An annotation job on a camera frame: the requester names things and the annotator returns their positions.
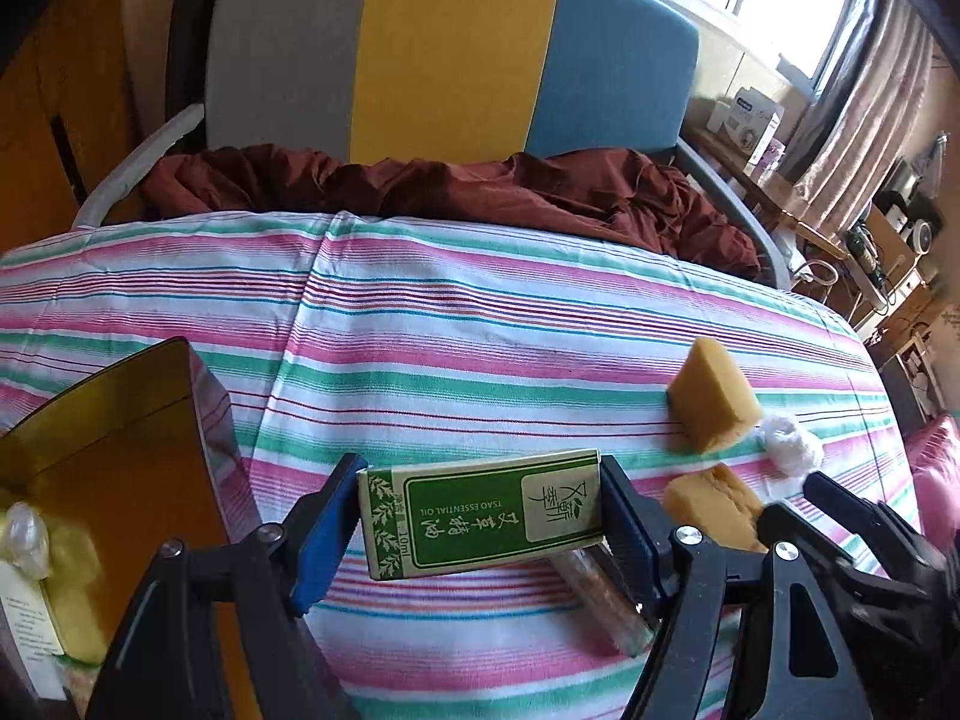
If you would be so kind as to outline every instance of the leaf pattern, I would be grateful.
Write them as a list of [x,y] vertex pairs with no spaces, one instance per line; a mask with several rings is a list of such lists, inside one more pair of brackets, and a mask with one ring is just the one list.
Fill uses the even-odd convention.
[[400,573],[400,555],[390,555],[380,561],[380,576],[383,579],[392,579]]
[[377,531],[376,544],[379,547],[382,547],[384,552],[392,552],[400,549],[400,543],[397,542],[397,537],[392,533],[387,533],[386,531]]
[[368,477],[367,484],[370,492],[376,495],[376,497],[381,501],[384,498],[394,497],[394,491],[392,490],[391,484],[386,479],[383,479],[379,476],[371,476]]
[[394,507],[388,503],[381,503],[371,512],[374,525],[386,525],[395,516]]

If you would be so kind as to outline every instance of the chair armrest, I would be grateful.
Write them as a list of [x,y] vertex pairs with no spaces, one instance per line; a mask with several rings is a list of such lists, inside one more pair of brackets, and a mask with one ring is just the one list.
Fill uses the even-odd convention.
[[763,269],[760,282],[768,287],[789,292],[790,274],[786,268],[784,255],[776,248],[770,234],[763,229],[760,221],[750,213],[743,201],[736,194],[733,194],[733,190],[717,175],[717,171],[707,165],[704,158],[693,151],[690,144],[683,138],[677,139],[674,165],[683,172],[692,175],[693,179],[707,193],[713,207],[720,213],[725,214],[731,220],[731,223],[750,236],[757,247],[757,256],[760,257],[760,264]]
[[203,122],[203,103],[189,105],[131,151],[80,206],[80,212],[73,220],[73,229],[99,227],[107,212],[143,180],[167,149],[196,129],[200,122]]

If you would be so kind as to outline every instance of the pink pillow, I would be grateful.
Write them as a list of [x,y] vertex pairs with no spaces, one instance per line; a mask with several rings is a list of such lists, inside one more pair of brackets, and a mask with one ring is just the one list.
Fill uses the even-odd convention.
[[950,415],[938,416],[906,440],[920,523],[926,540],[947,549],[960,529],[960,432]]

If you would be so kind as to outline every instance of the white cotton ball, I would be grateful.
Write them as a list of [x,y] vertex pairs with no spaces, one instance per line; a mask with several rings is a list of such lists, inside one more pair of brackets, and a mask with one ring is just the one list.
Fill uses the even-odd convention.
[[824,462],[824,445],[788,413],[768,413],[760,421],[767,454],[785,476],[802,477]]

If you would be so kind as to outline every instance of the chair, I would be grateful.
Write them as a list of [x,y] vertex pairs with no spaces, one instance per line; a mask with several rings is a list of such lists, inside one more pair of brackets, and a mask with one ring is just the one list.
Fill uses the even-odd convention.
[[101,224],[200,122],[209,148],[363,163],[628,146],[669,151],[754,240],[758,280],[789,290],[769,235],[680,139],[698,35],[657,0],[216,0],[206,49],[203,102],[136,148],[74,227]]

